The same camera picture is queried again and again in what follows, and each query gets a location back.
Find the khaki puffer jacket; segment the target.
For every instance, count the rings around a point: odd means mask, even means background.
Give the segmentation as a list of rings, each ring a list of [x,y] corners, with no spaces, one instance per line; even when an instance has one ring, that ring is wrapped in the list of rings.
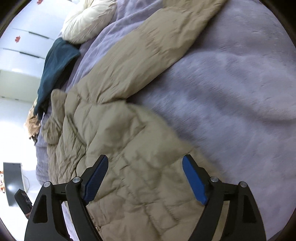
[[[126,100],[180,60],[224,1],[164,1],[115,43],[68,92],[54,90],[43,126],[49,178],[65,183],[106,155],[109,167],[87,206],[104,240],[188,240],[203,207],[182,168],[191,154],[152,111]]]

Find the white framed monitor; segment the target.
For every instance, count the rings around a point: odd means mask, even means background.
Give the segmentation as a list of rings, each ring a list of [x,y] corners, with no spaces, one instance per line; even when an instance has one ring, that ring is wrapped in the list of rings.
[[[6,198],[9,206],[17,205],[14,195],[21,189],[24,190],[22,164],[21,163],[3,163],[4,168],[4,186]]]

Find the tan striped crumpled garment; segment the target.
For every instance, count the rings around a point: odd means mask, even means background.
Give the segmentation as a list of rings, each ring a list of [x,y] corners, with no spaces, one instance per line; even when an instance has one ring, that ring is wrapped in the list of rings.
[[[37,104],[37,98],[34,100],[34,103],[28,112],[28,116],[25,122],[25,126],[27,127],[27,130],[28,130],[28,137],[30,140],[34,142],[34,145],[38,141],[38,135],[41,128],[41,123],[38,119],[38,116],[34,114],[34,109],[36,107],[36,104]]]

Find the lavender plush bedspread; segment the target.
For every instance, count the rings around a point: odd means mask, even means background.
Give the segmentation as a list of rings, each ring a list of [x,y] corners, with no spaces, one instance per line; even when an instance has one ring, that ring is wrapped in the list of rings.
[[[68,92],[163,5],[118,1],[110,24],[81,46],[70,79],[56,90]],[[209,163],[195,159],[210,175],[245,181],[267,239],[283,230],[295,209],[295,46],[266,6],[224,1],[184,56],[126,101],[165,121]],[[51,113],[52,103],[38,140],[39,182],[51,181],[42,135]]]

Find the dark teal folded garment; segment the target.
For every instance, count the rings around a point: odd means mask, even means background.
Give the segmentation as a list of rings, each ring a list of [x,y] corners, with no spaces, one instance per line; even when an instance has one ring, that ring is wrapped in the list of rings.
[[[38,89],[37,103],[34,115],[38,120],[47,113],[51,92],[60,88],[70,77],[72,69],[80,57],[80,45],[73,45],[62,38],[53,42],[46,58]]]

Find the round cream pleated cushion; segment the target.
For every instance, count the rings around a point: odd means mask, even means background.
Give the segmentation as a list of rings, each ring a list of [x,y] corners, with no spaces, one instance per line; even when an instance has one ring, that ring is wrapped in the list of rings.
[[[76,12],[68,18],[61,37],[72,44],[82,44],[96,37],[111,22],[117,1],[79,1]]]

